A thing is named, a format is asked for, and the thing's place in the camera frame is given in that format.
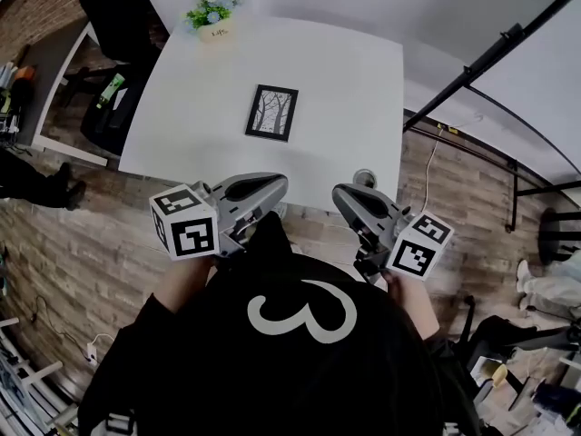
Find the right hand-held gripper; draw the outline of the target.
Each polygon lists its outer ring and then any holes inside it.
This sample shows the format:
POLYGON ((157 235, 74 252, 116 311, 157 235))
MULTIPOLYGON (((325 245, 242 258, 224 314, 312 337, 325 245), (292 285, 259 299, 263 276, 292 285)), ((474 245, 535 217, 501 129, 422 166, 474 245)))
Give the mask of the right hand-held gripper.
POLYGON ((332 201, 359 237, 354 267, 371 284, 386 271, 426 281, 454 234, 434 214, 413 214, 360 184, 336 185, 332 201))

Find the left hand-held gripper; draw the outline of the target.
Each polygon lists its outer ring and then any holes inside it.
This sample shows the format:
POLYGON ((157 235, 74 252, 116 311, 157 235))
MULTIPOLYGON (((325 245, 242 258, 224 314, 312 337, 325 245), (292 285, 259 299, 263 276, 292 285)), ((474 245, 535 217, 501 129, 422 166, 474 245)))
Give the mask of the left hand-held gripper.
POLYGON ((251 229, 288 188, 285 175, 266 172, 234 175, 213 187, 180 184, 149 199, 154 228, 174 261, 228 258, 246 249, 251 229))

